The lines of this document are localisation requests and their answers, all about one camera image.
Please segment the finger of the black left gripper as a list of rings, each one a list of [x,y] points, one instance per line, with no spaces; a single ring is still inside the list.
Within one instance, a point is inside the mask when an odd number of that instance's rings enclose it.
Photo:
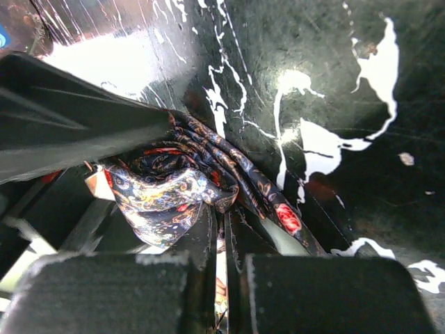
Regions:
[[[22,52],[1,58],[1,183],[126,152],[169,128],[165,110],[117,96]]]
[[[95,198],[85,166],[23,182],[1,184],[1,275],[5,276],[34,240],[59,251],[93,251],[118,210]]]

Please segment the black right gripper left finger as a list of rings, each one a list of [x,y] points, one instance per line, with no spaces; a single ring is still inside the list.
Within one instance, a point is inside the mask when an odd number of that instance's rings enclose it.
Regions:
[[[159,255],[59,253],[36,260],[17,284],[2,333],[212,333],[216,216]]]

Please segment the dark floral red-dotted tie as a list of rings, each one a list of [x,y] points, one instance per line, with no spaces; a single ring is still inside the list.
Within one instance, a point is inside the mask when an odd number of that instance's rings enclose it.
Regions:
[[[144,243],[167,249],[198,220],[204,205],[225,213],[241,202],[295,238],[310,255],[323,249],[300,214],[239,149],[199,120],[169,113],[168,137],[101,160],[86,186],[111,200]]]

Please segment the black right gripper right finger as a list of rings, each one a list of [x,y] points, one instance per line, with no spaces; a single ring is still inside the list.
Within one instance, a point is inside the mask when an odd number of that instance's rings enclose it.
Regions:
[[[381,257],[282,256],[225,215],[230,333],[434,333],[408,271]]]

